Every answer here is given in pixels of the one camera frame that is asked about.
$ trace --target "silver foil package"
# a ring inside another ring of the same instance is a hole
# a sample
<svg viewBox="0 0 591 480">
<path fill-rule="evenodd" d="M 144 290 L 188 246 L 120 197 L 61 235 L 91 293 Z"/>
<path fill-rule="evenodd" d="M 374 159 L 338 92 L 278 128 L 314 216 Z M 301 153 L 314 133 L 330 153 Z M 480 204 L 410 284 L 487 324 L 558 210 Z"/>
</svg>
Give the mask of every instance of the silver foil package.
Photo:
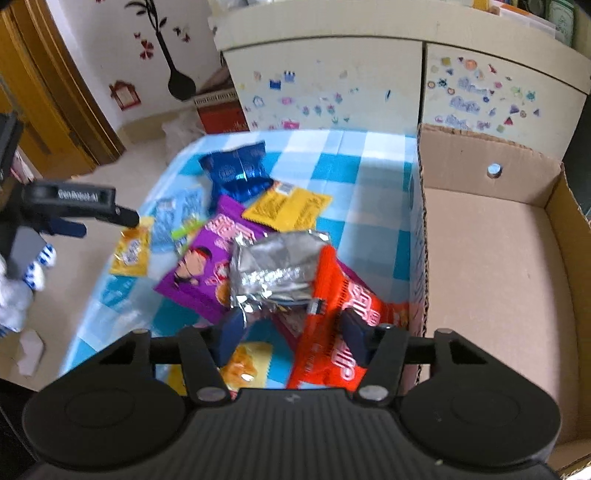
<svg viewBox="0 0 591 480">
<path fill-rule="evenodd" d="M 230 262 L 232 306 L 254 321 L 277 305 L 307 305 L 325 245 L 330 236 L 314 230 L 270 233 L 256 242 L 238 236 Z"/>
</svg>

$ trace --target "red box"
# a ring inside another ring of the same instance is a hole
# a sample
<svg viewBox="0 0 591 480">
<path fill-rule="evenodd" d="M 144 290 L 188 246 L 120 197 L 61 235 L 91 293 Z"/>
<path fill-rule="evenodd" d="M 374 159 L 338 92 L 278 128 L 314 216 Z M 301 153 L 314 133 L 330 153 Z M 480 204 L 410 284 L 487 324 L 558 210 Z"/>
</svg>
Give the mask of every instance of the red box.
<svg viewBox="0 0 591 480">
<path fill-rule="evenodd" d="M 205 82 L 194 101 L 208 134 L 248 132 L 248 124 L 227 66 Z"/>
</svg>

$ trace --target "cardboard box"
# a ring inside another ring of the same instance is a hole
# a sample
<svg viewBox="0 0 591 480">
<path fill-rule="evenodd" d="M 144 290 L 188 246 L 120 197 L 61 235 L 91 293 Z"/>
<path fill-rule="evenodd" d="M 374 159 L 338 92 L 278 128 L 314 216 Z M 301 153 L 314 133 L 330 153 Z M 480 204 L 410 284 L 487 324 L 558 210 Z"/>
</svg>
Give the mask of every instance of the cardboard box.
<svg viewBox="0 0 591 480">
<path fill-rule="evenodd" d="M 220 68 L 205 82 L 194 101 L 208 134 L 248 132 L 242 105 L 227 66 Z"/>
<path fill-rule="evenodd" d="M 591 463 L 589 223 L 556 159 L 431 125 L 418 141 L 410 329 L 454 329 L 546 390 L 563 422 L 549 463 L 569 476 Z"/>
</svg>

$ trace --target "cabinet drawer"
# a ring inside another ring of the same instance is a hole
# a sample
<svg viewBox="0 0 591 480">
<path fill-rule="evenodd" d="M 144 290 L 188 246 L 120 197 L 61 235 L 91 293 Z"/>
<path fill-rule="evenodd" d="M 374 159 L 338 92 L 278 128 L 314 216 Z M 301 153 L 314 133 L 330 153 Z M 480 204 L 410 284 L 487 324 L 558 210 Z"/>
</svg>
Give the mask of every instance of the cabinet drawer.
<svg viewBox="0 0 591 480">
<path fill-rule="evenodd" d="M 586 96 L 542 73 L 441 45 L 427 46 L 422 121 L 517 143 L 562 159 Z"/>
<path fill-rule="evenodd" d="M 225 52 L 251 130 L 338 128 L 415 135 L 421 43 L 312 38 Z"/>
</svg>

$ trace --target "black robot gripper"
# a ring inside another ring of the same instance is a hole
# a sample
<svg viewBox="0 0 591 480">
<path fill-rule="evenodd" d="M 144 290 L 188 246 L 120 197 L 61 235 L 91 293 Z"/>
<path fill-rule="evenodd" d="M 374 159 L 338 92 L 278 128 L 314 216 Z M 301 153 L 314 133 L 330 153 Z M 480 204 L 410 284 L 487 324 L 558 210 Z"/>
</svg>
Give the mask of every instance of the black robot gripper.
<svg viewBox="0 0 591 480">
<path fill-rule="evenodd" d="M 24 430 L 43 462 L 27 479 L 557 479 L 545 464 L 560 413 L 543 390 L 451 330 L 415 338 L 340 329 L 368 367 L 359 388 L 243 388 L 219 367 L 245 328 L 238 309 L 172 338 L 131 332 L 33 396 Z M 180 364 L 187 396 L 155 379 Z M 397 395 L 405 368 L 431 377 Z"/>
</svg>

